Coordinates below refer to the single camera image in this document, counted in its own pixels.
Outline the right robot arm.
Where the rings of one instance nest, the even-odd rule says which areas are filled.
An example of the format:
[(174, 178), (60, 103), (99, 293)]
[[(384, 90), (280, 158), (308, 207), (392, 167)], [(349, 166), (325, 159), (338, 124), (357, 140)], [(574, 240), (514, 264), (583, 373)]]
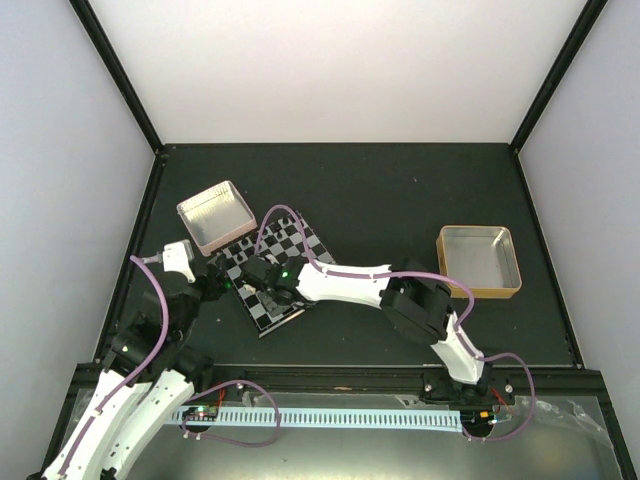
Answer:
[(241, 279), (282, 306), (337, 301), (378, 309), (397, 332), (435, 352), (461, 400), (476, 403), (491, 390), (491, 365), (462, 329), (449, 281), (414, 261), (356, 267), (303, 256), (279, 264), (253, 255)]

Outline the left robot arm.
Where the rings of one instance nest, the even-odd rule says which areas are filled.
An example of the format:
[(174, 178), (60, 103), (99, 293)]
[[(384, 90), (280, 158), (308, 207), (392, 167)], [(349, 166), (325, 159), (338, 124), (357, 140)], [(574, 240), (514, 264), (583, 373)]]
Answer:
[(142, 259), (131, 261), (150, 289), (113, 338), (86, 409), (41, 479), (126, 478), (170, 415), (213, 391), (211, 358), (187, 340), (202, 305), (232, 287), (225, 263), (212, 260), (201, 275), (154, 275)]

